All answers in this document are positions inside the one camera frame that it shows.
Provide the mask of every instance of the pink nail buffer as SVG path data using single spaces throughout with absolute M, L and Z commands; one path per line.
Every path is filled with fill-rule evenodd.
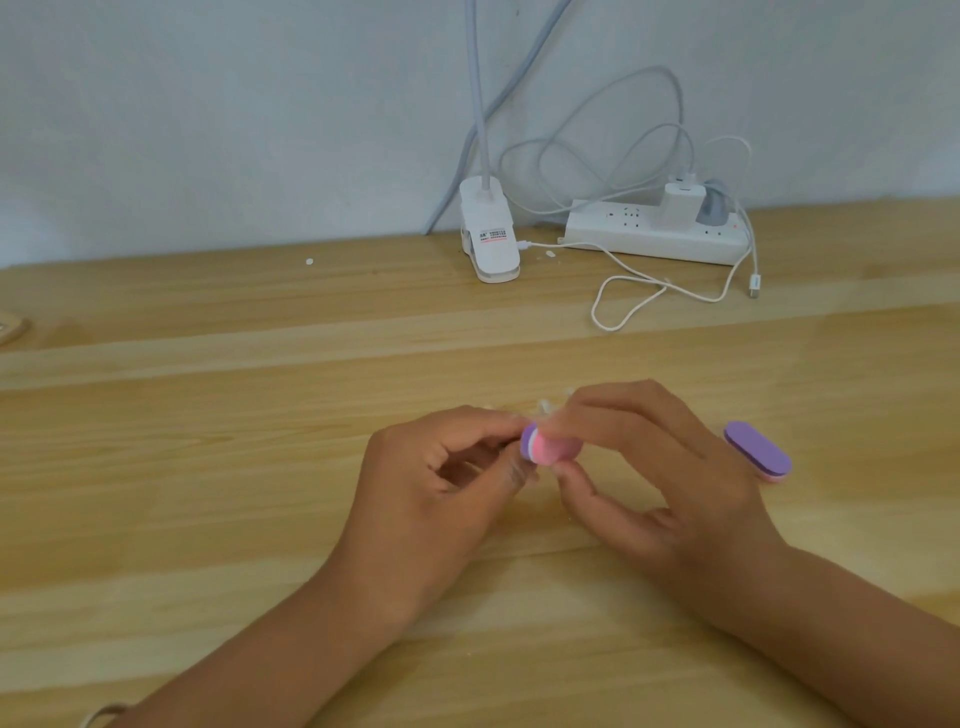
M 767 482 L 779 483 L 790 474 L 793 464 L 787 454 L 749 423 L 727 423 L 723 435 L 728 443 L 756 465 L 760 470 L 760 477 Z
M 520 437 L 520 454 L 537 465 L 553 465 L 561 460 L 573 460 L 584 444 L 580 440 L 555 440 L 542 437 L 536 425 L 527 425 Z

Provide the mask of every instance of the power outlet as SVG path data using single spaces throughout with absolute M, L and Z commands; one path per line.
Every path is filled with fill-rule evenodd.
M 583 202 L 575 200 L 574 205 Z M 712 227 L 694 222 L 684 230 L 664 230 L 660 213 L 660 207 L 650 205 L 584 204 L 570 212 L 559 242 L 571 248 L 581 247 L 576 243 L 595 243 L 611 253 L 722 265 L 733 265 L 749 250 L 747 230 L 735 213 L 726 225 Z

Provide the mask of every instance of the gray plug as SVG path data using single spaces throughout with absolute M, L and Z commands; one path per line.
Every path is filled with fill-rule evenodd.
M 730 218 L 730 209 L 727 207 L 727 186 L 720 180 L 707 180 L 704 182 L 704 187 L 707 188 L 707 196 L 704 198 L 704 203 L 700 205 L 697 222 L 715 228 L 726 225 Z

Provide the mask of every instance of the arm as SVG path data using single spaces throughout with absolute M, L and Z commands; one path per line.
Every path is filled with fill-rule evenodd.
M 656 382 L 581 389 L 540 431 L 660 489 L 668 507 L 637 513 L 555 466 L 568 510 L 688 609 L 871 728 L 960 725 L 960 628 L 786 544 L 753 466 Z
M 324 566 L 111 728 L 300 728 L 449 588 L 533 466 L 527 421 L 462 407 L 371 437 Z

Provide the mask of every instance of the wooden table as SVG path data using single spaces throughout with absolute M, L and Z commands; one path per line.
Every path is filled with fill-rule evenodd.
M 794 459 L 794 544 L 960 621 L 960 202 L 758 212 L 764 288 L 591 327 L 597 253 L 480 283 L 455 235 L 0 272 L 0 724 L 135 700 L 334 544 L 368 435 L 460 403 L 533 411 L 655 377 Z M 526 231 L 550 241 L 553 231 Z M 314 264 L 305 260 L 313 257 Z M 643 260 L 712 291 L 725 270 Z M 646 291 L 623 284 L 616 320 Z M 656 493 L 588 451 L 598 482 Z M 545 477 L 328 725 L 833 726 L 844 718 L 654 593 Z

